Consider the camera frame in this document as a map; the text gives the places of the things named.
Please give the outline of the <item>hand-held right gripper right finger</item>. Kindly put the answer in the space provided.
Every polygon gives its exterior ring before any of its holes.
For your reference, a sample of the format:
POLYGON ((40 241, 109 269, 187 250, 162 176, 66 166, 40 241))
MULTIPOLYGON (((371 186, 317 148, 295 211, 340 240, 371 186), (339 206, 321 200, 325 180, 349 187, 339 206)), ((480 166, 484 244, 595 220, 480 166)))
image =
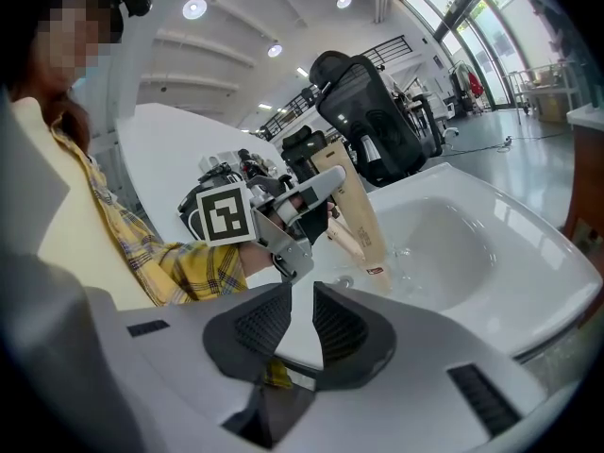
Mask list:
POLYGON ((430 310, 316 282, 323 367, 277 453, 476 453, 543 403, 517 362, 430 310))

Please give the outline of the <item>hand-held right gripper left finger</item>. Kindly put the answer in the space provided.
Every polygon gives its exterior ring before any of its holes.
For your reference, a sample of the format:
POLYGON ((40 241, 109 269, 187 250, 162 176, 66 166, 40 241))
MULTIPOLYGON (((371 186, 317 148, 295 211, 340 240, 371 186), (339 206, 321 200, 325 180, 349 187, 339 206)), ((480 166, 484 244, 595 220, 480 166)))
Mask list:
POLYGON ((268 284, 180 306, 116 314, 116 372, 144 453, 294 453, 290 394, 264 374, 292 292, 268 284))

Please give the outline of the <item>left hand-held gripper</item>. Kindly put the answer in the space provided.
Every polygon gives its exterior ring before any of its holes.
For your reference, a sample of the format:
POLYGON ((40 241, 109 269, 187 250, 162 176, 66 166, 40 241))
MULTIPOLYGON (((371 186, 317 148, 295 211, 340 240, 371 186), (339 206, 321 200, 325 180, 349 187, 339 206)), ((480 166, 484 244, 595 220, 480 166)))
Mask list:
POLYGON ((281 280, 296 283, 313 268, 311 244, 327 230, 327 201, 343 184, 335 165, 293 187, 256 176, 197 194, 203 239, 210 247, 250 244, 271 259, 281 280))

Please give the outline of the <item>person's left forearm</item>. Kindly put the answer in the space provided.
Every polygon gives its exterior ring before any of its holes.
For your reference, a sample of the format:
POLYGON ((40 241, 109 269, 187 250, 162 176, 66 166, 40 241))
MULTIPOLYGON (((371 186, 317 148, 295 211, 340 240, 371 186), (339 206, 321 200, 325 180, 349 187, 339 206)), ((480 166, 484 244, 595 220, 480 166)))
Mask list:
POLYGON ((272 259, 254 243, 165 243, 133 255, 129 264, 153 304, 163 307, 244 292, 246 280, 272 259))

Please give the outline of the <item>black mesh office chair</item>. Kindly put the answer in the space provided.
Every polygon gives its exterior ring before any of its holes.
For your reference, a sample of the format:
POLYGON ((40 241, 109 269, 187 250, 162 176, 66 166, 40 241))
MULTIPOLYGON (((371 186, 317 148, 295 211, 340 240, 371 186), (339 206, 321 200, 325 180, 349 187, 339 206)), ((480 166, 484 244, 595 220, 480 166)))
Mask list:
POLYGON ((358 173, 371 185, 386 187, 442 155, 443 138, 427 100, 416 99, 426 114, 423 132, 396 104, 367 57, 326 51, 312 64, 310 82, 319 91, 318 114, 350 143, 358 173))
POLYGON ((311 157, 326 146, 327 140, 322 131, 312 131, 309 126, 302 126, 283 139, 281 157, 301 183, 317 174, 311 157))

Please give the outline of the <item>black gadget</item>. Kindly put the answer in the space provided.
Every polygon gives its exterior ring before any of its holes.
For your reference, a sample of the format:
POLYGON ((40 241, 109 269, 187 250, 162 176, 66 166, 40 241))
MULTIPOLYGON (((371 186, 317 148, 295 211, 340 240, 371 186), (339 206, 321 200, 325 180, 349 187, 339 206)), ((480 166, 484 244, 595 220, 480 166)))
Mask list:
POLYGON ((242 148, 238 151, 238 156, 240 158, 241 173, 246 181, 251 180, 255 176, 270 176, 268 168, 259 155, 251 154, 247 149, 242 148))

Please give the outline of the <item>white plastic holder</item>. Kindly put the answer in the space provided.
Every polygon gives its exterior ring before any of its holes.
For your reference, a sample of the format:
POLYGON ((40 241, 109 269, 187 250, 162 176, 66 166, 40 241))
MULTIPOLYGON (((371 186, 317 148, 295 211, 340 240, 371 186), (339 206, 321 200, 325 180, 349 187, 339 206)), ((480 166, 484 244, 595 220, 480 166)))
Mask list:
POLYGON ((226 163, 234 172, 238 172, 240 169, 240 158, 235 151, 224 151, 203 155, 198 162, 198 166, 201 172, 205 174, 210 169, 223 163, 226 163))

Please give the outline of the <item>white sink with deep basin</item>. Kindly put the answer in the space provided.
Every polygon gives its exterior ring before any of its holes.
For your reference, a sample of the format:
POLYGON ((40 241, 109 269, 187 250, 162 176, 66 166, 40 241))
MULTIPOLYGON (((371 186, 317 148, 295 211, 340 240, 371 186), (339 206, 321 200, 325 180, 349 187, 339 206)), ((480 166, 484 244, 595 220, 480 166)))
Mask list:
POLYGON ((511 357, 574 325, 599 292, 595 267, 555 227, 490 184, 442 164, 371 192, 386 242, 409 249, 437 311, 511 357))

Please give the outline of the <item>black metal railing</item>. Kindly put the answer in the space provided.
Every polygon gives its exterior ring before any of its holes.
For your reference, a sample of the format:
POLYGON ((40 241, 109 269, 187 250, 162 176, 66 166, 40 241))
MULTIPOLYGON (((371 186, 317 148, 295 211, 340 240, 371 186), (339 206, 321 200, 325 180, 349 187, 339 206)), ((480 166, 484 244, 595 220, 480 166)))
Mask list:
POLYGON ((400 35, 362 52, 361 55, 368 58, 374 66, 379 66, 401 60, 411 52, 405 36, 400 35))

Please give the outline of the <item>person's torso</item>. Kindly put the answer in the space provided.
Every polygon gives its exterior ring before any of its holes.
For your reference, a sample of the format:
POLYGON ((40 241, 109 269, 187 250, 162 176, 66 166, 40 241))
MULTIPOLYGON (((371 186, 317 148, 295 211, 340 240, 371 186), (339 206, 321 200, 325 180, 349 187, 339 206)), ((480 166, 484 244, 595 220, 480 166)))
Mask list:
POLYGON ((119 310, 151 307, 152 301, 109 233, 80 161, 54 139, 38 101, 27 97, 10 108, 21 134, 67 185, 67 194, 59 200, 38 256, 67 270, 82 285, 109 292, 119 310))

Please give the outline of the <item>wooden shelf rack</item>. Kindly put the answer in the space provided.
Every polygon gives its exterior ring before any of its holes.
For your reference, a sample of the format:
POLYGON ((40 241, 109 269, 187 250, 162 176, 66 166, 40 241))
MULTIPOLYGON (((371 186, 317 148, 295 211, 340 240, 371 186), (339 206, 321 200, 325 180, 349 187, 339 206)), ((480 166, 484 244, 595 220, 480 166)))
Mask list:
POLYGON ((566 123, 569 111, 583 104, 572 61, 513 71, 505 75, 512 91, 517 121, 533 117, 545 123, 566 123))

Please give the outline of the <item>reddish brown wooden stand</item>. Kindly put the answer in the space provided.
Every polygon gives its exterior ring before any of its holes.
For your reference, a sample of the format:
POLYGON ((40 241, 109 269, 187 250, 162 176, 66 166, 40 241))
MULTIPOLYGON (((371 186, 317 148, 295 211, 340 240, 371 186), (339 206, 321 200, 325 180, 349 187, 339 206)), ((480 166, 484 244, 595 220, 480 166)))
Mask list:
POLYGON ((604 259, 604 108, 571 110, 567 122, 573 128, 574 175, 563 234, 572 240, 582 222, 602 240, 593 257, 604 259))

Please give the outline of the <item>large glass window wall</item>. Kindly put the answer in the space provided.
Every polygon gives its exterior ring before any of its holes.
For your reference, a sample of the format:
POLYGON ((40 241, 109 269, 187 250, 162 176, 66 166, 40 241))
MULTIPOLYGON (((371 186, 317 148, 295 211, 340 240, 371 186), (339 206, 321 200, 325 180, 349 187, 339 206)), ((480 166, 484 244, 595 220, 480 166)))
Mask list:
POLYGON ((509 75, 536 77, 559 62, 546 22, 529 0, 401 0, 451 62, 473 67, 493 109, 509 109, 519 91, 509 75))

